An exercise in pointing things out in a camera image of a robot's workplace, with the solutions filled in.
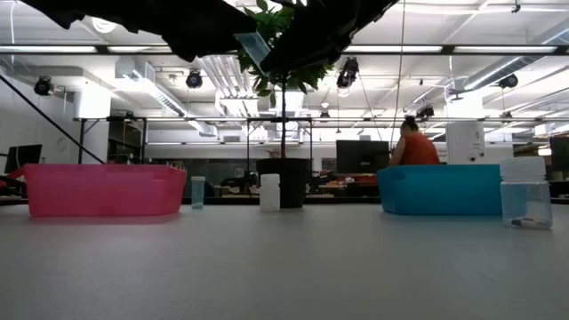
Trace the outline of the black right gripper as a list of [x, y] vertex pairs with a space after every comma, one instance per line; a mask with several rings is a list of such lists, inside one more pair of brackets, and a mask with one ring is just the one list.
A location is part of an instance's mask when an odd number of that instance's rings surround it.
[[400, 0], [309, 0], [301, 10], [302, 29], [286, 32], [261, 61], [264, 72], [293, 71], [338, 59], [335, 46], [345, 47], [361, 29], [377, 22]]

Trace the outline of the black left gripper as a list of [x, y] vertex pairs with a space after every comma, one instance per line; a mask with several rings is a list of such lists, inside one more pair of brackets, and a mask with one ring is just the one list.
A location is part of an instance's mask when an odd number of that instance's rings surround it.
[[71, 25], [89, 16], [113, 22], [131, 33], [161, 36], [172, 53], [185, 61], [237, 50], [235, 34], [256, 30], [254, 18], [224, 0], [192, 0], [190, 21], [186, 7], [176, 0], [21, 0], [58, 26]]

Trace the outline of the clear bluish pill bottle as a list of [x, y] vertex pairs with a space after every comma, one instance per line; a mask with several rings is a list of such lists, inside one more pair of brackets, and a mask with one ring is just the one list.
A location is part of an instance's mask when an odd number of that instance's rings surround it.
[[258, 31], [235, 34], [236, 40], [243, 46], [252, 61], [259, 65], [270, 53], [267, 42]]

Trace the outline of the white opaque pill bottle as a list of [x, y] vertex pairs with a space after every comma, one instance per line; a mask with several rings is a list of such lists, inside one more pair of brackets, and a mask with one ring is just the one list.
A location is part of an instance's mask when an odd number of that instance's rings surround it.
[[280, 210], [280, 175], [277, 173], [260, 176], [260, 210], [262, 212]]

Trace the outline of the light teal pill bottle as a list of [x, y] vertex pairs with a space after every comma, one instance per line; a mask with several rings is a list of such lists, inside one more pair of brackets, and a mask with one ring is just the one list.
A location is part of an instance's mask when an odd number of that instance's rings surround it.
[[202, 209], [204, 207], [205, 196], [205, 177], [191, 177], [191, 207], [193, 209]]

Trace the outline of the wide clear jar white lid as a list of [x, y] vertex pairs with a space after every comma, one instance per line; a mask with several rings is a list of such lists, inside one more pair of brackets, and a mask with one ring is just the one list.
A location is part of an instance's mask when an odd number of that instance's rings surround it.
[[504, 224], [511, 228], [551, 229], [552, 203], [544, 158], [504, 159], [500, 174]]

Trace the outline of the pink plastic bin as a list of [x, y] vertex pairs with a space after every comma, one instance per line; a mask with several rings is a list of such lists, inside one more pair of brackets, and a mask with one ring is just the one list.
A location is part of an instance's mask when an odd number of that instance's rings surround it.
[[34, 218], [147, 217], [177, 212], [187, 174], [159, 164], [27, 164]]

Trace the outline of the blue plastic bin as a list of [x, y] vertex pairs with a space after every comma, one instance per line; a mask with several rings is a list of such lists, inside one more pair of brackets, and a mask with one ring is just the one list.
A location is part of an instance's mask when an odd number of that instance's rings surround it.
[[497, 164], [399, 165], [377, 173], [383, 210], [417, 216], [500, 216]]

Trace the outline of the black monitor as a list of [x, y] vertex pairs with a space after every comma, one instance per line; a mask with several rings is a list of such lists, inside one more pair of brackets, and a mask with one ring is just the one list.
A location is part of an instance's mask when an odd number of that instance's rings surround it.
[[38, 164], [41, 159], [42, 148], [41, 144], [10, 147], [4, 172], [15, 172], [25, 164]]
[[551, 137], [551, 165], [555, 172], [569, 172], [569, 137]]
[[376, 173], [390, 159], [389, 143], [373, 140], [337, 140], [338, 173]]

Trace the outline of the green plant in black pot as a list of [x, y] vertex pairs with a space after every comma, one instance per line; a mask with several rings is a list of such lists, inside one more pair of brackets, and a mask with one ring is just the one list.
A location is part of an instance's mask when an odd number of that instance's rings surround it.
[[[308, 33], [302, 29], [301, 10], [309, 0], [255, 0], [256, 7], [244, 8], [244, 13], [256, 21], [256, 30], [272, 49], [279, 37], [286, 32]], [[292, 158], [286, 154], [287, 97], [298, 90], [303, 94], [308, 89], [316, 90], [319, 82], [332, 69], [332, 64], [313, 65], [293, 71], [264, 72], [260, 64], [255, 64], [242, 47], [237, 51], [240, 69], [254, 76], [252, 90], [259, 97], [267, 97], [271, 106], [280, 106], [281, 124], [280, 155], [261, 159], [256, 163], [258, 174], [277, 173], [280, 175], [280, 207], [299, 209], [303, 206], [306, 186], [309, 182], [312, 161], [306, 158]]]

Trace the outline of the person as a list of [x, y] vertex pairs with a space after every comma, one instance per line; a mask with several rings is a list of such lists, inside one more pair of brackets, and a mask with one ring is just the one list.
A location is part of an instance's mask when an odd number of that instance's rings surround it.
[[400, 126], [400, 137], [388, 166], [440, 164], [433, 142], [419, 131], [413, 116], [407, 116]]

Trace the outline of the long ceiling light rail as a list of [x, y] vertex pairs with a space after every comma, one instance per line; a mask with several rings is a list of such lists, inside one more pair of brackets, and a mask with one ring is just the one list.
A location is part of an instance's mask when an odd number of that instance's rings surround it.
[[[174, 55], [165, 44], [0, 44], [0, 54], [16, 55]], [[569, 45], [365, 45], [348, 46], [345, 55], [480, 55], [480, 56], [569, 56]]]

